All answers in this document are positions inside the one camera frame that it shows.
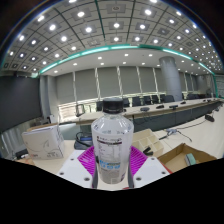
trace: bottle label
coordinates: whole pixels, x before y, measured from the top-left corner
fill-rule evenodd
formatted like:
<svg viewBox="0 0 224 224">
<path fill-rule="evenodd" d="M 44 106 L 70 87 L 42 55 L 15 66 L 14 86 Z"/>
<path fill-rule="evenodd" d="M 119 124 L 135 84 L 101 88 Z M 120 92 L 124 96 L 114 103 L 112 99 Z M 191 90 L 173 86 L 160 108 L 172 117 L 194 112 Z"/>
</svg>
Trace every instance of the bottle label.
<svg viewBox="0 0 224 224">
<path fill-rule="evenodd" d="M 121 146 L 122 139 L 105 139 L 97 136 L 99 148 L 99 165 L 101 175 L 108 184 L 119 183 L 121 167 Z"/>
</svg>

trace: ceiling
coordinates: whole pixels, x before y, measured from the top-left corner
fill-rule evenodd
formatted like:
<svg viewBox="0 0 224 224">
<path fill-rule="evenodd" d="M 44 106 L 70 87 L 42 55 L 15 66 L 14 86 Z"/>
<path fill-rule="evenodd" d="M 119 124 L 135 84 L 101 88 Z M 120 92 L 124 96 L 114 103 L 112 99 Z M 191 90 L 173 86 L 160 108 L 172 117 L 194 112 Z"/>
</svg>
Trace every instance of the ceiling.
<svg viewBox="0 0 224 224">
<path fill-rule="evenodd" d="M 165 56 L 171 55 L 170 53 L 163 51 L 148 49 L 122 49 L 100 52 L 65 62 L 57 67 L 49 69 L 45 74 L 59 76 L 71 71 L 112 66 L 144 66 L 160 68 L 159 59 Z M 207 74 L 207 70 L 200 66 L 197 62 L 178 55 L 172 55 L 172 57 L 175 58 L 177 69 L 180 72 L 190 73 L 193 75 Z"/>
<path fill-rule="evenodd" d="M 150 15 L 147 15 L 145 10 L 149 10 Z M 80 12 L 84 13 L 82 17 L 78 16 Z M 87 28 L 92 29 L 90 33 L 86 31 Z M 2 70 L 33 73 L 74 53 L 115 44 L 146 44 L 172 49 L 189 55 L 214 73 L 223 73 L 221 60 L 212 43 L 197 25 L 181 12 L 156 0 L 60 1 L 38 15 L 20 32 L 5 55 Z M 142 54 L 140 49 L 134 51 Z M 121 61 L 123 62 L 123 53 L 104 52 L 105 66 L 120 65 Z M 157 66 L 159 57 L 166 55 L 164 52 L 161 52 L 162 55 L 157 53 L 154 53 L 154 57 L 148 60 L 145 66 Z M 135 61 L 131 55 L 128 58 L 130 64 L 126 65 L 139 65 L 140 58 L 139 61 Z M 80 60 L 80 67 L 77 66 L 75 69 L 82 70 L 84 66 L 87 69 L 90 65 L 98 67 L 99 62 L 98 59 L 94 60 L 95 56 L 97 55 L 92 55 L 93 60 L 90 60 L 90 55 L 77 59 Z M 184 63 L 179 65 L 178 60 L 183 58 L 178 57 L 175 56 L 177 65 L 180 68 L 182 66 L 183 71 L 197 72 L 187 67 L 192 61 L 189 61 L 189 65 L 185 64 L 186 67 Z M 58 75 L 73 71 L 74 66 L 71 62 L 48 70 L 46 74 L 54 75 L 55 70 L 58 70 Z"/>
</svg>

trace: white box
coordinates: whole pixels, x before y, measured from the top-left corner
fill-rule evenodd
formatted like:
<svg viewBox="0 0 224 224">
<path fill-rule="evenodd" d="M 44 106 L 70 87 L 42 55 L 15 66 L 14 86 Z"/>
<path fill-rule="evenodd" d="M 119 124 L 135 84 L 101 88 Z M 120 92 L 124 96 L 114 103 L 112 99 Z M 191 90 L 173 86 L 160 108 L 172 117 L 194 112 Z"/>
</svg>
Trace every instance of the white box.
<svg viewBox="0 0 224 224">
<path fill-rule="evenodd" d="M 23 132 L 22 138 L 33 160 L 64 157 L 64 139 L 58 125 Z"/>
</svg>

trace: table surface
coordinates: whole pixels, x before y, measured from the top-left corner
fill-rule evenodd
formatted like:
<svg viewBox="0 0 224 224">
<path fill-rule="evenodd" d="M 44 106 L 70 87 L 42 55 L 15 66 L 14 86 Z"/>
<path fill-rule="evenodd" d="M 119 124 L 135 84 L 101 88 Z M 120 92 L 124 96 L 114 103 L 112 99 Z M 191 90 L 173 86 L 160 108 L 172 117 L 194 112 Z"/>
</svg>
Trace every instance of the table surface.
<svg viewBox="0 0 224 224">
<path fill-rule="evenodd" d="M 222 101 L 223 99 L 219 99 L 219 98 L 207 98 L 210 99 L 211 102 L 203 102 L 203 100 L 205 99 L 196 99 L 196 100 L 186 100 L 186 104 L 180 104 L 183 101 L 179 101 L 179 102 L 172 102 L 172 103 L 164 103 L 164 108 L 162 109 L 156 109 L 156 107 L 158 105 L 161 104 L 153 104 L 153 105 L 145 105 L 145 106 L 139 106 L 139 107 L 127 107 L 125 108 L 127 111 L 122 113 L 123 116 L 127 117 L 127 116 L 131 116 L 131 115 L 137 115 L 137 114 L 142 114 L 142 111 L 140 111 L 140 108 L 142 107 L 149 107 L 149 114 L 151 113 L 151 115 L 155 116 L 155 115 L 159 115 L 159 114 L 164 114 L 164 113 L 168 113 L 168 112 L 172 112 L 172 109 L 169 108 L 169 106 L 171 105 L 178 105 L 177 111 L 178 110 L 187 110 L 189 108 L 194 108 L 194 107 L 200 107 L 202 105 L 208 105 L 217 101 Z M 93 112 L 93 113 L 85 113 L 83 115 L 81 115 L 79 118 L 76 118 L 74 120 L 72 120 L 73 122 L 75 122 L 76 124 L 80 124 L 85 122 L 86 124 L 91 124 L 92 121 L 100 118 L 103 116 L 103 112 L 98 111 L 98 112 Z"/>
<path fill-rule="evenodd" d="M 179 125 L 174 128 L 183 128 L 188 127 L 192 125 L 199 124 L 203 122 L 200 125 L 190 127 L 187 129 L 179 130 L 184 135 L 190 137 L 192 139 L 192 142 L 184 136 L 182 136 L 179 133 L 173 134 L 169 136 L 168 138 L 161 140 L 161 143 L 164 146 L 163 154 L 166 152 L 172 150 L 173 148 L 177 147 L 181 143 L 186 143 L 187 145 L 197 149 L 204 151 L 212 156 L 215 156 L 217 159 L 223 157 L 224 153 L 224 107 L 220 107 L 220 111 L 216 112 L 214 111 L 213 117 L 215 119 L 215 122 L 205 121 L 204 116 L 201 118 L 198 118 L 194 121 L 188 122 L 183 125 Z M 157 131 L 154 132 L 154 134 L 160 138 L 167 134 L 165 131 Z M 68 159 L 68 157 L 71 155 L 71 153 L 74 151 L 74 143 L 75 140 L 65 140 L 65 152 L 64 152 L 64 158 L 62 159 L 55 159 L 55 160 L 33 160 L 36 167 L 39 167 L 47 172 L 50 172 L 52 174 L 56 174 L 64 164 L 64 162 Z M 125 175 L 124 180 L 116 185 L 109 185 L 105 184 L 101 181 L 100 178 L 98 178 L 98 189 L 104 189 L 104 190 L 120 190 L 125 187 L 128 187 L 128 181 L 127 176 Z"/>
</svg>

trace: plastic water bottle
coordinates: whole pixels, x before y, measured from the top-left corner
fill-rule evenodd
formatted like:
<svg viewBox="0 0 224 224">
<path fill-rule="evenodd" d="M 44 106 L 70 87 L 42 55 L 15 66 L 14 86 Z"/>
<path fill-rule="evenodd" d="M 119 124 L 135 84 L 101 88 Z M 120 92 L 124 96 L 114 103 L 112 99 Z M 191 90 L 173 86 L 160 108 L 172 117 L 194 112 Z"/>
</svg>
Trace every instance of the plastic water bottle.
<svg viewBox="0 0 224 224">
<path fill-rule="evenodd" d="M 127 171 L 134 125 L 121 115 L 121 98 L 104 99 L 103 112 L 91 125 L 97 168 L 103 182 L 118 184 Z"/>
</svg>

